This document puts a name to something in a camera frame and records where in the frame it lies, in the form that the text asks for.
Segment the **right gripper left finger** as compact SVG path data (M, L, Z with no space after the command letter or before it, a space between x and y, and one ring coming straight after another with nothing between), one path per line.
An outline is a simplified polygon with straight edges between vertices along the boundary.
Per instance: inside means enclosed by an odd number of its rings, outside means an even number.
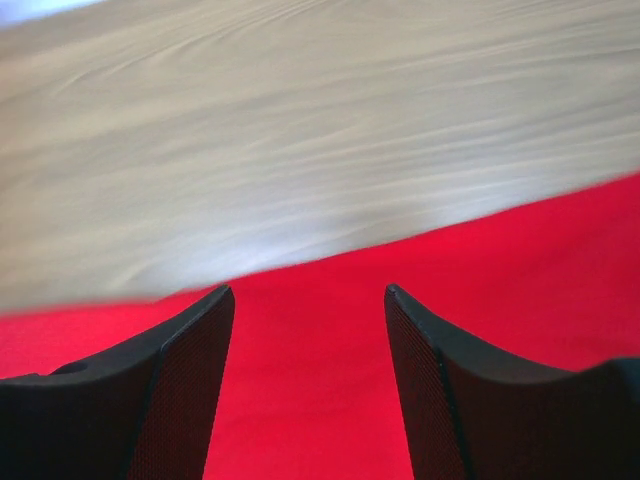
M109 349L2 380L2 478L202 478L234 311L221 286Z

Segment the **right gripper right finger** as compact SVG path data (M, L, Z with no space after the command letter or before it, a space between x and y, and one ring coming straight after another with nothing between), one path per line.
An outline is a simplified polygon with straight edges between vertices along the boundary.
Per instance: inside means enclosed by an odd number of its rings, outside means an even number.
M577 372L494 346L389 286L386 325L417 479L635 479L639 362Z

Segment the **red t shirt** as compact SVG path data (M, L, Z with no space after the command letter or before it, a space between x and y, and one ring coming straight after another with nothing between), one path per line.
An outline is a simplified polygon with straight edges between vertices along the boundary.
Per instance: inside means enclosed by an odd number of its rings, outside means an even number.
M417 479L386 325L392 285L542 365L639 362L639 178L211 290L7 314L1 382L48 375L228 286L232 335L200 479Z

